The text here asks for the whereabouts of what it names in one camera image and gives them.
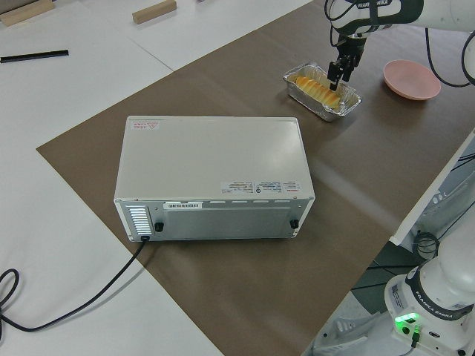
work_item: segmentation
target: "white table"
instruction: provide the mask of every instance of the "white table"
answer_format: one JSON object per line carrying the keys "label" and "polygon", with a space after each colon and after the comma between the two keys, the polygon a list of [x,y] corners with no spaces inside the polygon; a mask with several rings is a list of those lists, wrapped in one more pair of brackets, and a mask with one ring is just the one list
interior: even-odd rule
{"label": "white table", "polygon": [[[57,0],[48,13],[0,24],[0,56],[70,51],[0,65],[0,273],[22,274],[8,317],[31,327],[69,312],[131,256],[36,147],[306,2],[178,0],[177,12],[136,26],[131,12],[155,1]],[[4,323],[0,353],[221,355],[137,262],[101,300],[42,332]]]}

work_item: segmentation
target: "aluminum foil tray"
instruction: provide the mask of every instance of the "aluminum foil tray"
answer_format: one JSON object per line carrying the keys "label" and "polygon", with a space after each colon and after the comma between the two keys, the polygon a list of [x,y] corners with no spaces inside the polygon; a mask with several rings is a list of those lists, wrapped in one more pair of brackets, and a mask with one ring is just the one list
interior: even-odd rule
{"label": "aluminum foil tray", "polygon": [[310,62],[305,65],[299,65],[284,74],[284,81],[287,83],[289,95],[325,121],[331,122],[347,115],[361,102],[361,97],[356,93],[354,88],[340,82],[335,91],[341,97],[340,104],[336,109],[329,108],[307,95],[295,84],[295,80],[298,76],[307,76],[329,88],[330,81],[327,79],[327,73],[316,63]]}

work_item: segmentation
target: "green light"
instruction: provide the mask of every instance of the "green light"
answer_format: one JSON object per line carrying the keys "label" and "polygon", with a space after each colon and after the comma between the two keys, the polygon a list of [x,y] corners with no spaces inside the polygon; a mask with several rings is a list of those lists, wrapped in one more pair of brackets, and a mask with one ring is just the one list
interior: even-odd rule
{"label": "green light", "polygon": [[409,314],[402,315],[402,316],[400,316],[400,317],[395,318],[394,321],[395,321],[396,323],[400,323],[400,322],[402,322],[402,321],[406,321],[406,320],[409,320],[409,319],[415,320],[415,319],[417,319],[418,317],[419,317],[419,314],[417,314],[417,313],[409,313]]}

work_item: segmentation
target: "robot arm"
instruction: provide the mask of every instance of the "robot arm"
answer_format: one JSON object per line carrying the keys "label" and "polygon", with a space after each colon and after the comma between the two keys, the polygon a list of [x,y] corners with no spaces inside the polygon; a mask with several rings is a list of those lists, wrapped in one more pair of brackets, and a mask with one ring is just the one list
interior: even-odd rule
{"label": "robot arm", "polygon": [[[392,24],[470,32],[475,29],[472,0],[330,0],[325,13],[339,33],[338,58],[330,62],[328,79],[335,90],[358,66],[366,38]],[[462,52],[462,69],[475,85],[475,40],[471,34]]]}

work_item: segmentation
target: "wooden block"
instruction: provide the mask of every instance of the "wooden block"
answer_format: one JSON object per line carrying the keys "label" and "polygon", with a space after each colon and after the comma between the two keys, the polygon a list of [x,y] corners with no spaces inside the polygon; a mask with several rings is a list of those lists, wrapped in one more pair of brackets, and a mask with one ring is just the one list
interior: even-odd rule
{"label": "wooden block", "polygon": [[158,16],[170,13],[177,9],[177,2],[175,0],[165,0],[159,4],[152,5],[143,10],[132,13],[132,18],[136,24],[141,24],[145,21],[155,19]]}
{"label": "wooden block", "polygon": [[19,7],[7,13],[2,13],[0,20],[6,26],[11,26],[12,24],[17,24],[52,9],[54,9],[53,0],[38,0],[32,4]]}

